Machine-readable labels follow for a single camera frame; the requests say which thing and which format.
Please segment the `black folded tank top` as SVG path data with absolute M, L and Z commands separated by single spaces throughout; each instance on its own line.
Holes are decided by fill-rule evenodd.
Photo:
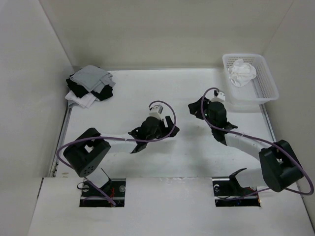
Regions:
M 74 81 L 71 81 L 70 79 L 66 79 L 66 83 L 69 89 L 79 98 L 82 98 L 89 93 L 83 86 L 75 83 Z M 100 101 L 103 101 L 113 96 L 113 88 L 110 85 L 106 85 L 100 93 L 91 91 L 91 94 L 93 94 Z

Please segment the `grey folded tank top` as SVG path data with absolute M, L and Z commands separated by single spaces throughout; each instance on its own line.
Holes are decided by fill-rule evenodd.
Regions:
M 71 81 L 83 86 L 88 92 L 101 93 L 105 86 L 113 87 L 116 83 L 113 75 L 99 67 L 88 65 L 70 76 Z

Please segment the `white plastic basket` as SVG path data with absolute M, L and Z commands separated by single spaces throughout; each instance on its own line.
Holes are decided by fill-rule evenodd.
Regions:
M 235 61 L 242 60 L 256 69 L 256 77 L 243 87 L 236 87 L 230 79 L 230 68 Z M 279 98 L 279 92 L 263 56 L 259 54 L 225 54 L 222 56 L 226 78 L 226 94 L 235 105 L 261 105 Z

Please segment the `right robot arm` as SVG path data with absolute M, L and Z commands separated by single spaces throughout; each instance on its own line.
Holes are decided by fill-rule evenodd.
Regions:
M 190 114 L 209 122 L 216 141 L 225 146 L 236 148 L 260 162 L 260 167 L 253 170 L 241 168 L 232 173 L 234 177 L 228 182 L 228 189 L 233 194 L 241 194 L 246 187 L 268 187 L 281 192 L 296 181 L 302 179 L 302 171 L 278 148 L 288 153 L 298 162 L 290 144 L 284 140 L 275 143 L 264 143 L 235 134 L 238 127 L 227 120 L 224 105 L 218 101 L 200 98 L 188 104 Z

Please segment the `white folded tank top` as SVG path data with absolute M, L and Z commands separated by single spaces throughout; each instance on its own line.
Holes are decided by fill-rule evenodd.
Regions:
M 91 93 L 79 98 L 73 93 L 73 91 L 69 91 L 69 93 L 65 96 L 65 99 L 68 102 L 68 107 L 80 106 L 82 108 L 89 108 L 95 101 L 98 101 L 98 99 Z

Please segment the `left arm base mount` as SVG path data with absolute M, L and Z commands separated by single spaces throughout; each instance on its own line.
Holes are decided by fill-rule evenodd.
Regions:
M 105 196 L 86 180 L 77 184 L 81 191 L 79 207 L 124 207 L 126 179 L 111 179 L 101 190 L 115 203 L 112 204 Z

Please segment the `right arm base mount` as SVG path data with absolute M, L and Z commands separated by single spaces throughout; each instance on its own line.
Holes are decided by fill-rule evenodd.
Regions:
M 242 187 L 237 180 L 239 173 L 246 168 L 239 169 L 227 177 L 212 178 L 215 205 L 217 207 L 260 207 L 259 195 L 245 197 L 257 191 L 256 186 L 247 185 Z

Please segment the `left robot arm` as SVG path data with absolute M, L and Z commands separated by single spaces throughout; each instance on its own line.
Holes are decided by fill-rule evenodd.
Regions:
M 91 181 L 94 191 L 105 196 L 110 192 L 110 177 L 99 165 L 107 154 L 135 154 L 144 150 L 148 143 L 175 137 L 179 131 L 170 116 L 162 120 L 147 117 L 140 127 L 109 139 L 101 139 L 101 133 L 95 128 L 89 128 L 79 136 L 75 144 L 67 146 L 63 156 L 79 177 Z

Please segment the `white tank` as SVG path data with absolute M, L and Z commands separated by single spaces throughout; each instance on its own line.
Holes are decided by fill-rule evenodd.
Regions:
M 256 69 L 243 59 L 236 60 L 227 71 L 231 83 L 238 88 L 244 87 L 256 78 Z
M 89 108 L 95 101 L 98 101 L 98 99 L 91 93 L 79 98 L 73 93 L 73 91 L 69 91 L 69 93 L 65 96 L 65 99 L 68 102 L 68 107 L 80 106 L 82 108 Z

